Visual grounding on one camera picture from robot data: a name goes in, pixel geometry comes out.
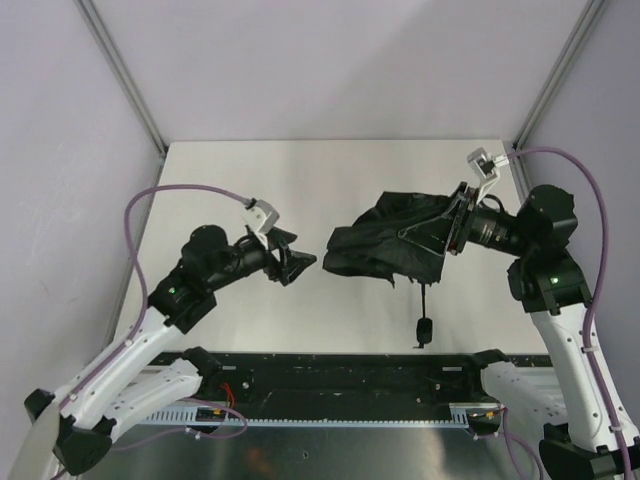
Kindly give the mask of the black folding umbrella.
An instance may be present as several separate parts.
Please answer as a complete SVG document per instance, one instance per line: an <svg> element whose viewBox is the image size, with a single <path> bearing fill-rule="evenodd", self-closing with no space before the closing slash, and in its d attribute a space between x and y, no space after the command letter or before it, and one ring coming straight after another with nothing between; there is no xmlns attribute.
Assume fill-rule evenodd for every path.
<svg viewBox="0 0 640 480"><path fill-rule="evenodd" d="M343 277L370 277L394 283L396 275L420 285L421 317L416 324L417 347L433 339L433 320L426 313L426 288L441 281L446 253L430 254L397 238L399 214L408 210L450 208L451 196L388 192L352 225L334 229L322 267Z"/></svg>

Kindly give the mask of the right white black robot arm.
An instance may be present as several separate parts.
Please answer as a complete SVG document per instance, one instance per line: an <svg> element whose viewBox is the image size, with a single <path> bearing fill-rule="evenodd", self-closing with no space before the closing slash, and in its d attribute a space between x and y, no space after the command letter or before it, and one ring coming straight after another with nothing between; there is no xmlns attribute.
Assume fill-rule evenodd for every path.
<svg viewBox="0 0 640 480"><path fill-rule="evenodd" d="M534 188L516 215L481 207L466 184L439 214L399 232L409 244L437 254L466 243L514 256L507 271L513 298L538 330L558 381L554 402L496 353L481 369L484 390L525 422L552 479L633 478L639 430L613 384L593 321L596 296L567 250L578 221L563 189Z"/></svg>

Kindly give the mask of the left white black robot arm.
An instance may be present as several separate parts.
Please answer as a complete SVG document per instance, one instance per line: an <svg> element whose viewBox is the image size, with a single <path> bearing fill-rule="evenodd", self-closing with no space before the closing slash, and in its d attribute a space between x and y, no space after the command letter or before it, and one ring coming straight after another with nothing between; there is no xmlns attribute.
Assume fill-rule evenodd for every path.
<svg viewBox="0 0 640 480"><path fill-rule="evenodd" d="M163 372L134 378L172 342L184 337L217 301L216 291L256 272L283 286L313 265L313 254L290 245L296 235L279 228L265 237L248 232L229 244L216 225L194 230L169 275L147 297L143 315L80 374L54 392L33 390L24 400L31 421L49 406L58 412L51 451L70 475L96 466L131 427L169 404L201 394L220 371L201 347L186 350Z"/></svg>

